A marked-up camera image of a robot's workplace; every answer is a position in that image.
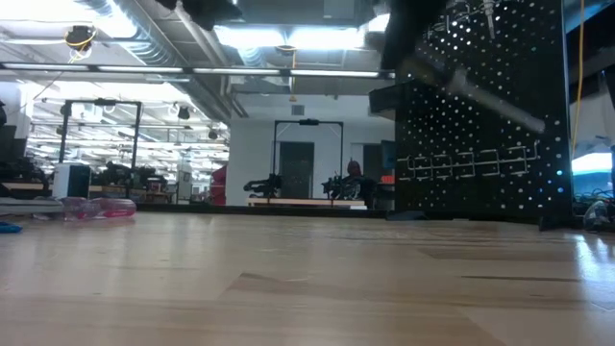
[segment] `pillar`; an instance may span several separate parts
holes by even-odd
[[[7,123],[0,130],[2,143],[0,156],[22,157],[26,152],[26,141],[34,103],[28,96],[27,85],[18,82],[0,82],[0,100],[5,104]]]

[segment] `fluorescent light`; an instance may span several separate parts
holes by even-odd
[[[229,76],[280,76],[280,70],[268,68],[195,68],[194,73]]]
[[[297,49],[344,50],[363,46],[357,28],[302,28],[295,30],[288,45]]]
[[[282,33],[276,29],[239,29],[215,26],[214,30],[220,43],[237,49],[285,45]]]
[[[613,167],[610,153],[593,153],[573,160],[573,173],[593,173],[607,171]]]
[[[390,17],[390,13],[381,14],[376,18],[370,20],[367,23],[367,31],[368,32],[384,32],[386,30],[386,26],[388,25],[388,19]]]
[[[88,71],[85,65],[75,64],[47,64],[25,62],[3,62],[0,65],[5,69],[36,70],[36,71]]]
[[[328,71],[328,70],[291,70],[290,74],[294,77],[357,77],[357,78],[378,78],[379,72],[370,71]]]
[[[61,143],[62,140],[60,138],[36,138],[30,137],[28,138],[28,142],[32,143]],[[68,144],[79,144],[80,146],[101,146],[101,145],[114,145],[114,144],[130,144],[133,142],[131,140],[107,140],[107,139],[67,139],[66,143]],[[140,141],[138,143],[139,148],[147,148],[147,149],[181,149],[180,147],[174,146],[175,142],[146,142]],[[215,149],[215,148],[226,148],[227,146],[224,143],[207,143],[207,142],[185,142],[182,143],[182,146],[187,149],[188,147],[192,147],[193,149],[201,149],[205,147],[205,149]]]
[[[129,73],[182,73],[181,67],[150,67],[150,66],[98,66],[102,72]]]

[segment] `yellow cable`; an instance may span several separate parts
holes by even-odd
[[[72,58],[68,61],[68,63],[73,63],[73,62],[76,62],[76,61],[79,61],[79,60],[83,59],[83,58],[77,59],[77,57],[81,57],[81,53],[84,51],[84,49],[86,49],[86,47],[85,47],[85,46],[82,46],[82,47],[81,47],[81,49],[79,50],[79,52],[77,52],[77,54],[75,54],[75,56],[74,56],[74,57],[72,57]]]
[[[64,42],[66,42],[66,44],[68,44],[71,47],[80,47],[82,45],[86,45],[90,42],[92,42],[92,40],[96,37],[96,34],[98,33],[98,30],[94,30],[94,32],[92,33],[92,36],[89,37],[88,39],[79,42],[79,43],[70,43],[69,41],[66,40],[66,38],[68,37],[68,33],[64,34]]]
[[[585,0],[580,0],[580,27],[578,28],[578,89],[577,89],[577,113],[575,115],[575,129],[573,130],[573,156],[577,146],[578,118],[580,117],[581,93],[583,91],[583,34],[585,32]]]

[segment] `pink object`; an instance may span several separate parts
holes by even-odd
[[[135,203],[128,199],[66,197],[61,202],[66,221],[128,217],[136,212]]]

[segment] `cable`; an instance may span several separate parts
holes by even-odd
[[[69,42],[67,40],[68,39],[68,33],[65,33],[64,34],[64,42],[66,42],[66,44],[71,46],[71,47],[81,47],[81,46],[85,46],[88,43],[92,42],[92,40],[96,37],[96,34],[98,34],[98,30],[96,30],[94,28],[94,32],[92,33],[92,36],[90,36],[89,38],[87,38],[87,39],[85,39],[85,40],[83,40],[81,42],[78,42],[78,43],[71,43],[71,42]]]
[[[82,46],[79,53],[81,54],[81,52],[84,51],[84,48],[86,48],[85,46]],[[68,63],[73,63],[75,61],[75,57],[72,57]],[[55,82],[58,81],[58,79],[64,74],[64,72],[60,72],[60,74],[58,74],[58,76],[56,76],[51,82],[49,82],[48,85],[46,85],[35,97],[32,98],[32,100],[26,102],[25,104],[23,104],[21,107],[19,107],[16,111],[12,111],[9,114],[7,114],[7,118],[19,113],[20,111],[22,111],[23,109],[25,109],[26,107],[28,107],[28,104],[30,104],[30,102],[35,101],[40,95],[43,94],[43,92],[47,91],[48,88],[50,88]]]
[[[577,146],[578,118],[580,117],[581,94],[583,92],[583,34],[585,32],[585,0],[580,0],[580,26],[578,28],[578,89],[577,89],[577,112],[575,115],[575,129],[573,130],[573,156]]]

